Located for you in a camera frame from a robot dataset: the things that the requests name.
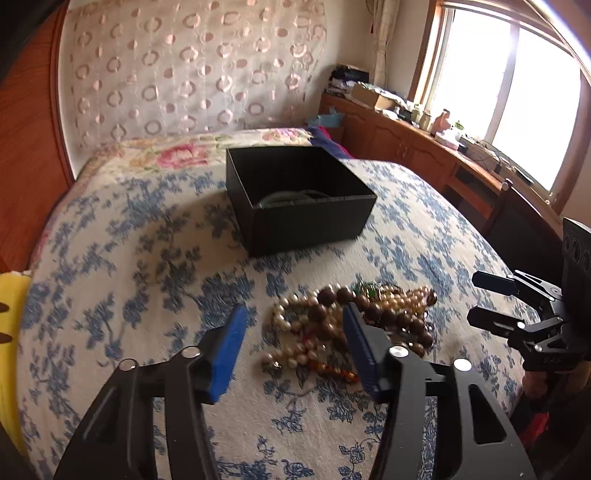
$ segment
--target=bedspread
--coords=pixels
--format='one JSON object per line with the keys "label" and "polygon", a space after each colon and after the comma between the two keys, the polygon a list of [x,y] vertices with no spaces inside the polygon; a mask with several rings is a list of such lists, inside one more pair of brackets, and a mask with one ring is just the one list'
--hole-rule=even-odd
{"label": "bedspread", "polygon": [[[432,286],[436,344],[430,360],[472,361],[506,411],[521,358],[470,327],[476,302],[537,319],[518,300],[475,289],[472,273],[506,266],[434,189],[404,167],[344,160],[378,195],[362,235],[315,248],[248,258],[225,191],[225,166],[148,168],[104,181],[88,176],[54,214],[34,271],[18,357],[18,399],[29,456],[51,478],[78,422],[118,362],[168,359],[221,325],[235,303],[249,323],[235,379],[206,407],[223,478],[367,478],[385,406],[359,384],[306,369],[262,370],[260,350],[277,295],[358,279]],[[347,362],[347,359],[336,361]],[[154,402],[159,475],[169,478],[161,399]],[[426,412],[424,471],[433,461],[436,412]]]}

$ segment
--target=black box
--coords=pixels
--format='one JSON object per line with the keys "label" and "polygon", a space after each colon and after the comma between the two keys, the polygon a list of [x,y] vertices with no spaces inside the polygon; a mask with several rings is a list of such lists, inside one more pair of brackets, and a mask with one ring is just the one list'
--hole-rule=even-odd
{"label": "black box", "polygon": [[[231,148],[226,187],[252,257],[355,238],[377,199],[320,147]],[[271,193],[302,190],[329,197],[258,205]]]}

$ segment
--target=wooden headboard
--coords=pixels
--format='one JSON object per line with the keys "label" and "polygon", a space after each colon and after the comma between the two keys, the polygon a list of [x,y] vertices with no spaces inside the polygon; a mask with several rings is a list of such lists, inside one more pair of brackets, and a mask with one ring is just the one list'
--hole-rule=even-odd
{"label": "wooden headboard", "polygon": [[[53,206],[74,182],[57,97],[66,9],[62,5],[43,21],[9,69],[0,66],[8,71],[0,80],[0,273],[28,267]],[[34,19],[25,24],[37,25]],[[20,47],[30,34],[18,29],[12,47]]]}

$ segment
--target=cabinet door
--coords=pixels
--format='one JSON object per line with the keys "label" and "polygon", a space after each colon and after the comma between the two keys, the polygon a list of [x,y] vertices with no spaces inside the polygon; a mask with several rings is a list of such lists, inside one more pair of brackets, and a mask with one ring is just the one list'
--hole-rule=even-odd
{"label": "cabinet door", "polygon": [[408,135],[398,128],[375,127],[374,139],[369,147],[369,160],[402,162],[402,151],[408,145]]}
{"label": "cabinet door", "polygon": [[416,135],[402,152],[402,162],[438,192],[442,192],[456,165],[453,154],[441,145]]}
{"label": "cabinet door", "polygon": [[374,138],[374,129],[367,116],[347,113],[343,120],[345,131],[342,145],[355,158],[366,159],[369,146]]}

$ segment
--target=pearl necklace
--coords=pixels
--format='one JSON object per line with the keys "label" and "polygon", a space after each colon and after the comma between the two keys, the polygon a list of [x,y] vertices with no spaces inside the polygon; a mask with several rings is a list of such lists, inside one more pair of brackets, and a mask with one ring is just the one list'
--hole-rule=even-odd
{"label": "pearl necklace", "polygon": [[356,383],[352,371],[327,363],[327,349],[346,354],[343,332],[343,306],[354,301],[368,325],[383,328],[394,344],[405,345],[420,357],[433,346],[433,327],[426,323],[427,307],[437,301],[432,288],[421,287],[406,293],[398,287],[375,283],[357,283],[351,290],[336,284],[314,290],[308,295],[296,293],[279,297],[273,305],[271,326],[276,332],[291,332],[291,342],[281,349],[265,351],[262,366],[266,371],[281,371],[283,365],[297,368],[307,365],[319,374],[330,374]]}

